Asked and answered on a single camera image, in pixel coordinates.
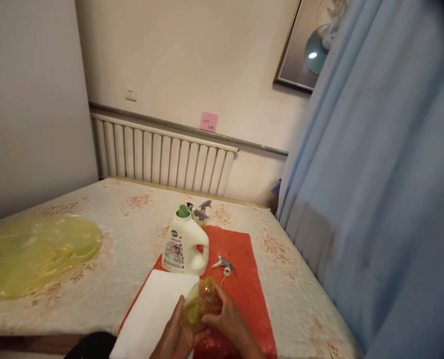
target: hand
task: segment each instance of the hand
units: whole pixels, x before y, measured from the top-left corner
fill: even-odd
[[[165,325],[162,337],[157,343],[150,359],[186,359],[192,349],[205,339],[210,330],[194,334],[182,325],[182,307],[185,299],[180,296],[172,317]]]
[[[222,313],[219,316],[206,314],[202,317],[202,323],[217,329],[242,358],[264,358],[262,349],[243,321],[233,299],[218,284],[215,284],[215,290],[223,303]]]

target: gray spray head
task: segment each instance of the gray spray head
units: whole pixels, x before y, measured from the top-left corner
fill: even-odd
[[[205,210],[207,207],[212,208],[212,200],[211,199],[206,200],[199,207],[200,207],[200,210]]]
[[[210,218],[209,216],[207,216],[204,212],[200,211],[199,209],[196,209],[193,211],[195,217],[198,217],[198,219],[202,222],[204,221],[206,218]]]

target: picture frame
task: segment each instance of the picture frame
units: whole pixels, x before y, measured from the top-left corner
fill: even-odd
[[[339,25],[348,3],[298,1],[273,83],[312,93],[329,51],[321,46],[321,37],[327,27]]]

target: red mat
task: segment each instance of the red mat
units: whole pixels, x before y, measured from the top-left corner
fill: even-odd
[[[206,231],[210,241],[209,264],[201,279],[211,275],[220,284],[223,278],[223,267],[211,268],[212,264],[218,262],[218,256],[228,259],[235,266],[236,269],[225,279],[222,287],[237,304],[242,318],[247,323],[265,356],[276,359],[277,347],[275,346],[272,325],[268,316],[249,234],[233,232],[217,226],[207,226]],[[161,263],[162,255],[156,261],[153,269],[164,270]],[[122,321],[119,332],[126,318]],[[194,354],[194,358],[237,357],[235,349],[217,331],[212,331],[210,337],[195,348]]]

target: white wall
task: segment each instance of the white wall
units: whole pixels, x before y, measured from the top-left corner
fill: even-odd
[[[74,2],[0,0],[0,218],[96,180]]]
[[[297,0],[78,0],[89,100],[289,150],[308,95],[272,85]],[[133,88],[137,102],[125,99]],[[285,158],[241,148],[228,197],[266,203]]]

